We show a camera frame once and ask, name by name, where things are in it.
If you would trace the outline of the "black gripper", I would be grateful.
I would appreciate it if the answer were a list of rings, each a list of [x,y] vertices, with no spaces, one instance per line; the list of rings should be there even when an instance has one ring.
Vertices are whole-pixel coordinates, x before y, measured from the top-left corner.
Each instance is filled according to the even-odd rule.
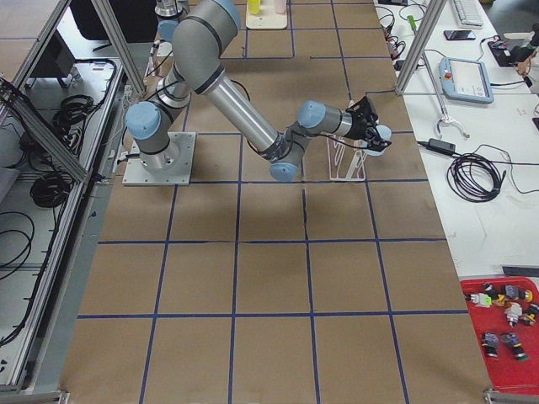
[[[366,150],[367,131],[379,125],[379,117],[373,101],[364,96],[359,101],[353,102],[344,111],[351,118],[350,130],[344,137],[353,141],[362,141],[360,149]]]

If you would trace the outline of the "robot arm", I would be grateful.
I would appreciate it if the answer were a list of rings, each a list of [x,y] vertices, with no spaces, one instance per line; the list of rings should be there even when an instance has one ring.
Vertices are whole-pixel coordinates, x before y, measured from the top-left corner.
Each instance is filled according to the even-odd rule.
[[[157,32],[161,39],[170,42],[179,23],[189,14],[188,1],[158,0],[154,9],[157,16]]]
[[[208,100],[269,161],[270,175],[290,182],[296,176],[308,143],[317,136],[337,136],[354,149],[381,155],[390,146],[391,131],[380,125],[368,97],[345,110],[307,100],[296,121],[279,132],[241,94],[227,76],[221,55],[241,27],[231,1],[201,1],[173,22],[167,40],[174,62],[156,92],[133,104],[125,125],[138,149],[140,185],[187,184],[190,180],[195,134],[172,132],[170,127],[189,105],[192,94]]]

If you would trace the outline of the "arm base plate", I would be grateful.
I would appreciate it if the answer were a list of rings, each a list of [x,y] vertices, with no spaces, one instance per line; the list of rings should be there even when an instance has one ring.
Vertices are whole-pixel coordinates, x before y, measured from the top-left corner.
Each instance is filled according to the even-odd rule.
[[[141,152],[137,142],[133,141],[131,154],[138,154],[138,157],[130,157],[127,160],[124,185],[189,185],[197,134],[169,131],[168,136],[168,148],[155,155]]]

